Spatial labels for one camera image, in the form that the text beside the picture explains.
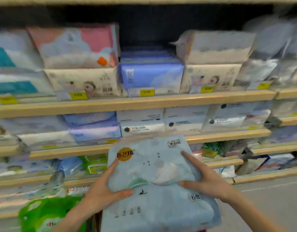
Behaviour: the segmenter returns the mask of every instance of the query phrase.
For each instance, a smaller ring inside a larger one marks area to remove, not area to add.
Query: yellow price tag
[[[14,96],[9,94],[7,96],[4,96],[4,95],[0,96],[0,103],[2,105],[8,105],[8,104],[17,104],[19,103],[19,101]]]
[[[297,116],[297,112],[290,114],[290,116]]]
[[[69,93],[72,100],[88,100],[85,92]]]
[[[119,140],[118,139],[112,139],[112,140],[107,140],[107,143],[115,143],[115,142],[118,142]]]
[[[52,144],[52,145],[45,145],[45,146],[42,146],[42,148],[44,148],[44,149],[56,149],[57,146],[54,145],[54,144]]]
[[[215,86],[202,86],[201,93],[212,93]]]
[[[262,82],[258,85],[257,90],[264,90],[270,87],[272,82]]]
[[[247,130],[254,130],[254,129],[258,129],[259,128],[259,125],[258,126],[249,126],[247,128]]]
[[[155,95],[155,89],[141,89],[140,97],[149,97]]]

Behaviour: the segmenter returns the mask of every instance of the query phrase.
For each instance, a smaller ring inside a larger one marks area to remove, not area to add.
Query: blue package
[[[120,138],[122,136],[120,123],[116,121],[100,121],[71,127],[68,129],[68,132],[76,142]]]
[[[67,124],[70,126],[79,126],[92,124],[99,121],[110,121],[116,120],[116,112],[108,111],[108,112],[95,112],[95,113],[80,113],[80,114],[67,114],[63,115]]]
[[[184,65],[171,54],[121,57],[124,89],[144,87],[172,88],[179,93]]]

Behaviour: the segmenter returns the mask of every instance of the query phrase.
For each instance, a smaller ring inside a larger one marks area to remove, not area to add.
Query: finger
[[[195,167],[197,167],[202,174],[205,174],[207,172],[210,172],[211,169],[206,164],[201,163],[199,160],[197,160],[194,156],[188,154],[185,151],[182,151],[182,155],[186,157]]]

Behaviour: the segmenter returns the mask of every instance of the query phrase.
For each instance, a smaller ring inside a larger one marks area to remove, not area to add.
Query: white box
[[[203,106],[186,106],[186,107],[167,107],[165,108],[164,117],[186,117],[186,116],[203,116],[206,115],[209,105]]]
[[[185,116],[169,117],[165,119],[166,130],[177,130],[178,132],[197,131],[200,132],[205,115],[202,116]]]
[[[214,91],[230,90],[242,64],[186,65],[180,93],[200,93],[201,86],[214,86]]]
[[[147,121],[128,121],[121,122],[122,137],[132,137],[151,132],[164,132],[165,121],[147,120]]]
[[[243,63],[253,51],[255,37],[242,31],[189,30],[174,44],[185,64]]]
[[[163,108],[116,111],[116,119],[117,122],[157,120],[162,119],[163,113]]]

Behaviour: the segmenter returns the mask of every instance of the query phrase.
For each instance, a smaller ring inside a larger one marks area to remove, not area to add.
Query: pink package
[[[29,28],[47,69],[115,67],[118,25],[78,28]]]

